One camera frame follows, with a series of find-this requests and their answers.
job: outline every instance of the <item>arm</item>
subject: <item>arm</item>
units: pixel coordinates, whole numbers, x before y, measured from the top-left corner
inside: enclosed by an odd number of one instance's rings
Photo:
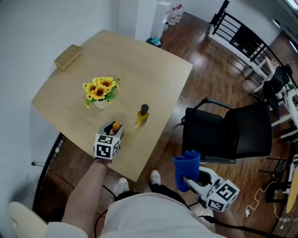
[[[214,215],[214,218],[219,222],[226,223],[229,225],[235,225],[235,226],[238,225],[230,210],[225,210],[224,212],[217,212],[213,210],[213,215]],[[215,224],[215,232],[216,234],[224,236],[226,238],[244,238],[242,231],[227,228],[217,224]]]
[[[62,222],[74,225],[90,234],[107,165],[108,162],[104,160],[94,161],[71,193]]]

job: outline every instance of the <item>chair armrest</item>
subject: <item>chair armrest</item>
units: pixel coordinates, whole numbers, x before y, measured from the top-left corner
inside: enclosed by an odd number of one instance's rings
[[[226,159],[214,156],[202,156],[201,163],[213,163],[213,164],[235,164],[235,159]]]
[[[221,102],[221,101],[217,101],[215,99],[211,99],[211,98],[204,98],[198,105],[196,105],[194,107],[194,109],[198,109],[201,105],[205,104],[205,103],[213,103],[213,104],[216,104],[216,105],[219,105],[219,106],[222,106],[222,107],[225,107],[225,108],[228,108],[228,109],[234,109],[234,107],[224,103],[224,102]]]

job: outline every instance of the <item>wooden floor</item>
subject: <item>wooden floor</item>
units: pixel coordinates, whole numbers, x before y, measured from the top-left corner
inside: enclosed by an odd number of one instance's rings
[[[175,127],[175,125],[180,122],[187,107],[194,107],[207,96],[226,102],[234,107],[253,103],[248,96],[248,92],[243,88],[245,80],[241,75],[241,71],[244,64],[230,51],[208,38],[209,27],[206,22],[185,13],[179,24],[169,26],[169,29],[163,34],[163,49],[185,59],[194,66],[175,109],[138,181],[136,183],[129,182],[131,190],[149,192],[150,173],[152,170],[157,169],[161,174],[162,183],[179,192],[175,185],[175,170],[172,159],[174,156],[181,154],[183,128],[181,126]],[[215,105],[204,105],[200,109],[222,116],[227,111]],[[287,158],[289,145],[278,139],[279,131],[280,127],[276,126],[274,128],[275,138],[271,156],[273,158],[278,156]],[[60,155],[53,158],[49,169],[63,177],[72,186],[76,186],[93,160],[91,156],[66,139]],[[273,213],[273,204],[265,203],[264,194],[258,194],[260,204],[255,212],[251,211],[251,216],[248,219],[245,218],[245,208],[248,205],[256,205],[254,195],[259,188],[264,188],[269,179],[267,174],[259,173],[258,170],[273,170],[275,163],[265,158],[252,158],[239,159],[235,165],[206,165],[224,179],[230,179],[240,189],[238,199],[231,206],[239,225],[245,224],[245,226],[262,231],[272,231],[277,218]],[[117,193],[117,181],[120,177],[120,174],[109,169],[105,186]],[[47,215],[53,210],[57,211],[59,207],[65,207],[72,190],[71,186],[53,173],[48,172],[41,190],[37,213],[49,221],[50,218]],[[196,201],[192,192],[179,193],[187,204]],[[112,202],[113,197],[105,189],[102,189],[95,219]],[[277,208],[277,214],[279,214],[281,206],[277,205]],[[199,205],[194,207],[194,210],[196,213],[212,214],[210,211],[204,211]],[[98,234],[102,229],[103,221],[104,219],[101,219],[97,226]]]

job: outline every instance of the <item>black bottle cap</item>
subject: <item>black bottle cap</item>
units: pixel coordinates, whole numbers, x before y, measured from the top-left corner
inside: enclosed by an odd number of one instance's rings
[[[145,115],[148,110],[149,110],[149,106],[147,104],[143,104],[141,106],[141,115]]]

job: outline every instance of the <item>person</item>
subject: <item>person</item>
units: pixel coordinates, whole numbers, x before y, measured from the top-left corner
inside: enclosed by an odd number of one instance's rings
[[[104,183],[107,161],[97,159],[71,193],[62,222],[48,224],[46,238],[93,237],[95,212]],[[125,178],[119,180],[116,201],[108,208],[101,238],[243,238],[239,230],[215,225],[212,233],[186,205],[182,197],[161,185],[158,171],[151,174],[150,193],[129,190]],[[231,212],[215,212],[220,222],[237,225]]]

